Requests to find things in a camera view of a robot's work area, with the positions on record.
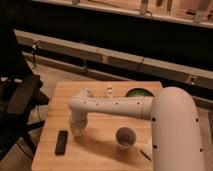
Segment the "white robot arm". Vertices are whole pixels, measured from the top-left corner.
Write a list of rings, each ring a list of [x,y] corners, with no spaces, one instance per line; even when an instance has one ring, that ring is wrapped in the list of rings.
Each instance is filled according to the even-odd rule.
[[[155,96],[95,98],[83,89],[68,102],[70,126],[83,129],[90,112],[149,120],[153,171],[205,171],[198,113],[183,89],[166,87]]]

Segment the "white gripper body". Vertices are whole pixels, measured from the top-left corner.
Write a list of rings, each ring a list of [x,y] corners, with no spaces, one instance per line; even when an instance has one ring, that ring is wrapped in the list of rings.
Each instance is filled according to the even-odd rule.
[[[74,138],[79,138],[83,135],[84,129],[87,126],[87,122],[70,122],[71,132]]]

